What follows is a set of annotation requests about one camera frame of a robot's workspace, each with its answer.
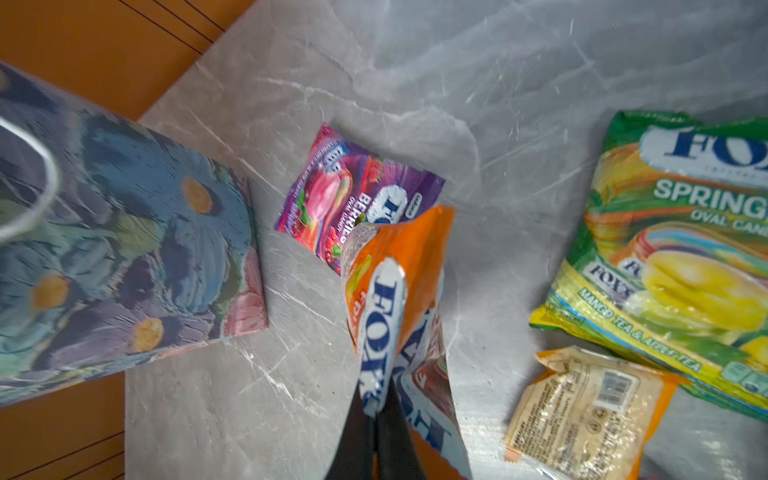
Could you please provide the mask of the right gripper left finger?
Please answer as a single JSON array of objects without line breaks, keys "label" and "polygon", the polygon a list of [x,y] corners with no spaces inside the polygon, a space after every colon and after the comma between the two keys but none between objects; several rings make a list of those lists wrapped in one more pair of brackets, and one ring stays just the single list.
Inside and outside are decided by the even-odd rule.
[{"label": "right gripper left finger", "polygon": [[326,479],[376,479],[377,419],[367,415],[358,391],[352,396],[346,421]]}]

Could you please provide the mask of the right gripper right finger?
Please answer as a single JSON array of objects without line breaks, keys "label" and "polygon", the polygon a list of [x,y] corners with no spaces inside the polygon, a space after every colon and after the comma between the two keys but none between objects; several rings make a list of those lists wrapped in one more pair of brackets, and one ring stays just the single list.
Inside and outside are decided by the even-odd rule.
[{"label": "right gripper right finger", "polygon": [[376,419],[375,446],[376,479],[427,479],[416,454],[393,380],[389,381],[384,407]]}]

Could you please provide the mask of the orange Fox's candy bag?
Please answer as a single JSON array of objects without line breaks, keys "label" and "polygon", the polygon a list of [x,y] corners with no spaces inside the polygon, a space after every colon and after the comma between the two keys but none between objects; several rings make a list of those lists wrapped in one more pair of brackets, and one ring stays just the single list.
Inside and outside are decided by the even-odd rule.
[{"label": "orange Fox's candy bag", "polygon": [[440,319],[444,260],[455,210],[437,206],[399,224],[356,226],[342,256],[358,391],[377,419],[389,381],[427,479],[469,479]]}]

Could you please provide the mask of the floral white paper bag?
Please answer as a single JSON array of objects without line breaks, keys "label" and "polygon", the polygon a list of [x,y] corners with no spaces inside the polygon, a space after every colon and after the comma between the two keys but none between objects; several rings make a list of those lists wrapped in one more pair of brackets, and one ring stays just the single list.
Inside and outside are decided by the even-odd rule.
[{"label": "floral white paper bag", "polygon": [[1,402],[263,330],[248,179],[1,69]]}]

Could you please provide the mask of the pink berries candy bag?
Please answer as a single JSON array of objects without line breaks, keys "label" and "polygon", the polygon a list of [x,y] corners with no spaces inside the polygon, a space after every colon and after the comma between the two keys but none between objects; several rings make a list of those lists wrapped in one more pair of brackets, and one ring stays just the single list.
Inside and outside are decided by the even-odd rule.
[{"label": "pink berries candy bag", "polygon": [[356,225],[411,221],[437,203],[444,185],[437,174],[376,155],[324,123],[274,229],[340,273]]}]

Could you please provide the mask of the green yellow Fox's candy bag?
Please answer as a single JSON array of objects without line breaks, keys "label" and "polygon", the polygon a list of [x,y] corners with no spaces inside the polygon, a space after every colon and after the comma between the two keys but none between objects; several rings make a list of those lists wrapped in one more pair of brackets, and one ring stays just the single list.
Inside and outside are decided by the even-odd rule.
[{"label": "green yellow Fox's candy bag", "polygon": [[685,378],[767,416],[767,121],[628,110],[532,327]]}]

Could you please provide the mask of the beige clear snack packet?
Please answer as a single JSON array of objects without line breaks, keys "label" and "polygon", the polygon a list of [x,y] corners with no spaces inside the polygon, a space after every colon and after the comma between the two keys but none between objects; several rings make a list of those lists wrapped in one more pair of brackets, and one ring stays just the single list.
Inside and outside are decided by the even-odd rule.
[{"label": "beige clear snack packet", "polygon": [[546,372],[523,392],[504,459],[552,479],[635,479],[679,375],[577,346],[536,355]]}]

